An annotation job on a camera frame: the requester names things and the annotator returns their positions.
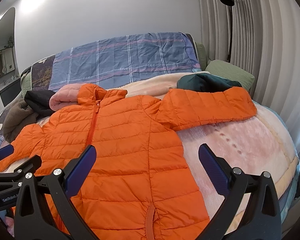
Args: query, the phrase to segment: arched mirror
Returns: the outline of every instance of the arched mirror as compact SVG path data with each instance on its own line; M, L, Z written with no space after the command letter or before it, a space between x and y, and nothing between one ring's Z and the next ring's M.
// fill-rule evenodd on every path
M3 105L10 103L21 91L14 42L15 8L0 19L0 96Z

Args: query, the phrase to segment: plaid fabric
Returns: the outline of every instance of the plaid fabric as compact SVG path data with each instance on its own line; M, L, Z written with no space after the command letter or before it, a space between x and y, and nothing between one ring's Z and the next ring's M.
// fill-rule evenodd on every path
M49 89L57 91L71 83L109 89L162 74L197 71L200 65L185 34L127 35L56 54Z

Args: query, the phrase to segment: countertop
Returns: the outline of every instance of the countertop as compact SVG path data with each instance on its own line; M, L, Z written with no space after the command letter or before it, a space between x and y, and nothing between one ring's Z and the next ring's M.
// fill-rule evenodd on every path
M15 80L12 80L12 82L5 84L3 87L0 88L0 91L4 90L6 87L8 87L9 85L13 84L14 82L20 80L20 78L17 78Z

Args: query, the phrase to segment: dark green garment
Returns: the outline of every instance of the dark green garment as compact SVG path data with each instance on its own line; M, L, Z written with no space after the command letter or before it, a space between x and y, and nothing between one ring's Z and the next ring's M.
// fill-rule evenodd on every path
M208 73L183 76L177 82L177 88L196 92L223 92L231 87L242 86L237 81L220 78Z

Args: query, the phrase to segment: ceiling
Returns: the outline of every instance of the ceiling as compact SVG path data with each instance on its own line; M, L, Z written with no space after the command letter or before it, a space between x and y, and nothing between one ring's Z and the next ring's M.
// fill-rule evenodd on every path
M15 9L10 8L0 19L0 41L14 36Z

